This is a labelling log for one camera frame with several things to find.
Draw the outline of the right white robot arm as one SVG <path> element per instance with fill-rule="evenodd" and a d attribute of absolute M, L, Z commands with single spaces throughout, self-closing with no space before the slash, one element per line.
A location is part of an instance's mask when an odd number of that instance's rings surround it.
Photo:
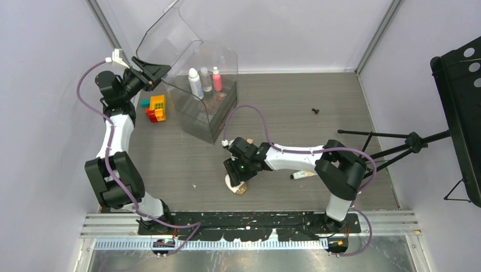
<path fill-rule="evenodd" d="M 335 233 L 346 226 L 348 210 L 366 172 L 366 163 L 354 149 L 336 140 L 317 147 L 285 147 L 268 142 L 256 146 L 241 137 L 224 140 L 222 146 L 231 154 L 223 164 L 232 187 L 261 171 L 289 169 L 316 173 L 330 192 L 323 218 L 325 228 Z"/>

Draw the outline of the white cylindrical bottle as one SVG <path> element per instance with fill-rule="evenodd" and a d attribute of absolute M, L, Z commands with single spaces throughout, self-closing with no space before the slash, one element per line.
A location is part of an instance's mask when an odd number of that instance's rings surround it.
<path fill-rule="evenodd" d="M 202 100 L 204 98 L 204 93 L 200 81 L 200 76 L 195 68 L 190 68 L 188 71 L 188 81 L 191 87 L 192 94 L 197 100 Z"/>

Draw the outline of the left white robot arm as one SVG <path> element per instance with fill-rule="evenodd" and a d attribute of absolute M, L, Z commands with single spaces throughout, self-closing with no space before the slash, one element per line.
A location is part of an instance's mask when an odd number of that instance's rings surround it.
<path fill-rule="evenodd" d="M 169 208 L 164 201 L 146 192 L 128 148 L 136 123 L 132 99 L 140 91 L 155 89 L 171 66 L 148 63 L 137 57 L 132 57 L 132 61 L 136 67 L 126 65 L 122 75 L 102 71 L 95 77 L 94 82 L 102 95 L 102 109 L 78 97 L 106 125 L 100 151 L 85 163 L 85 172 L 101 208 L 136 213 L 140 216 L 140 226 L 166 235 L 174 227 Z"/>

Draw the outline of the clear acrylic drawer organizer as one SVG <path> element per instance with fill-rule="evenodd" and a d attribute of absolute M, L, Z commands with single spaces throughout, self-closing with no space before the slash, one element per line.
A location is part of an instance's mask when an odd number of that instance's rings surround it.
<path fill-rule="evenodd" d="M 163 85 L 169 95 L 181 129 L 202 141 L 214 144 L 221 138 L 229 113 L 238 103 L 238 56 L 232 49 L 203 39 L 195 27 L 205 26 L 208 18 L 207 1 L 175 1 L 145 32 L 136 56 L 156 64 L 167 64 L 171 70 Z M 222 91 L 227 94 L 222 106 L 214 112 L 207 109 L 207 100 L 215 92 L 213 67 L 222 79 Z M 188 71 L 206 67 L 212 81 L 212 91 L 197 100 L 191 92 Z"/>

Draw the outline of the white oval compact case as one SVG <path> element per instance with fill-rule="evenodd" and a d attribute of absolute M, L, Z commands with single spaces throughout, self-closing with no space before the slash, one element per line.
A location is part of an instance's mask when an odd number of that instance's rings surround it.
<path fill-rule="evenodd" d="M 239 195 L 239 196 L 244 195 L 244 193 L 248 189 L 247 184 L 244 181 L 242 181 L 239 185 L 232 186 L 230 181 L 231 181 L 230 176 L 227 174 L 225 176 L 225 184 L 228 187 L 228 189 L 236 195 Z"/>

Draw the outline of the pink spray bottle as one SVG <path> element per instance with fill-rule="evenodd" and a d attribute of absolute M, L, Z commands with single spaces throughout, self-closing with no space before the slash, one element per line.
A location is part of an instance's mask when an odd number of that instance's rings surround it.
<path fill-rule="evenodd" d="M 215 91 L 222 91 L 222 79 L 217 66 L 213 67 L 213 85 Z"/>

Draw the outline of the clear small bottle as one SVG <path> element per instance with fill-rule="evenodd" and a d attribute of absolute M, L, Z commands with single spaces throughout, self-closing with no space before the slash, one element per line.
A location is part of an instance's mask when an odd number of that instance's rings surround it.
<path fill-rule="evenodd" d="M 212 81 L 211 81 L 208 69 L 206 67 L 202 67 L 199 70 L 199 73 L 200 73 L 200 81 L 201 81 L 202 90 L 204 92 L 211 92 L 213 86 L 212 86 Z"/>

